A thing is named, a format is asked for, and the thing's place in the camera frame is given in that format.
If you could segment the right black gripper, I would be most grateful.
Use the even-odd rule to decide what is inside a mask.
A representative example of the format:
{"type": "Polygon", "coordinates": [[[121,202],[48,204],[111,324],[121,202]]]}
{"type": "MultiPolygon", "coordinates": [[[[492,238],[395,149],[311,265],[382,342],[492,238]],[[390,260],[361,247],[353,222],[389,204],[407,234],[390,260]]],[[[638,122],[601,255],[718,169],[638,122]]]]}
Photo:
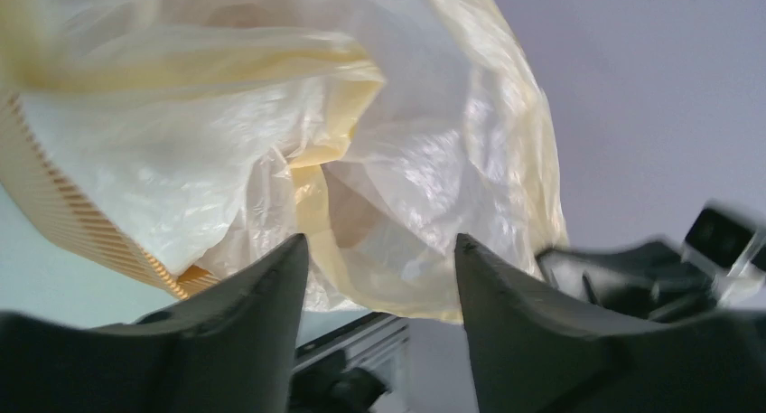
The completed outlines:
{"type": "Polygon", "coordinates": [[[713,279],[659,239],[610,252],[551,247],[536,260],[558,291],[619,314],[673,323],[717,305],[713,279]]]}

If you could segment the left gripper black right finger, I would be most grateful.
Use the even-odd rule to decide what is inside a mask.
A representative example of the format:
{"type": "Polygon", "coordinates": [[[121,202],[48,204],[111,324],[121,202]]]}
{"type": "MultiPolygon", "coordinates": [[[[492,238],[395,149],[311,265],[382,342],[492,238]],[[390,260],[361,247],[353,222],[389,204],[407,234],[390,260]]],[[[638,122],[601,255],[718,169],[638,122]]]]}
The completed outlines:
{"type": "Polygon", "coordinates": [[[467,234],[455,272],[483,412],[762,412],[765,314],[618,314],[515,269],[467,234]]]}

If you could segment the translucent white yellow trash bag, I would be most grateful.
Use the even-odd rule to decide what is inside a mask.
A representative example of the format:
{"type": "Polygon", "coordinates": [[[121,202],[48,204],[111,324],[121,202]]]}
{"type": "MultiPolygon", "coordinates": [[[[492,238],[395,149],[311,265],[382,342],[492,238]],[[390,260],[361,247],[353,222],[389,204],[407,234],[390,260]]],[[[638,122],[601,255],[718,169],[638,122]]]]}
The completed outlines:
{"type": "Polygon", "coordinates": [[[1,0],[3,89],[176,276],[301,233],[305,309],[459,323],[459,234],[532,277],[567,241],[546,95],[494,0],[1,0]]]}

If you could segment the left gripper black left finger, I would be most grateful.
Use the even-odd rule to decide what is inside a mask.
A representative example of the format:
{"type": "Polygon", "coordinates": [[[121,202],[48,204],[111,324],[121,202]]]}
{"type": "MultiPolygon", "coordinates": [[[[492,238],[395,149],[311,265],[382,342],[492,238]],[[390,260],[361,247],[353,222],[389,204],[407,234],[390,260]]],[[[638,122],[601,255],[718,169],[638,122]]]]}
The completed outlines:
{"type": "Polygon", "coordinates": [[[284,412],[308,271],[296,234],[132,324],[1,314],[4,412],[284,412]]]}

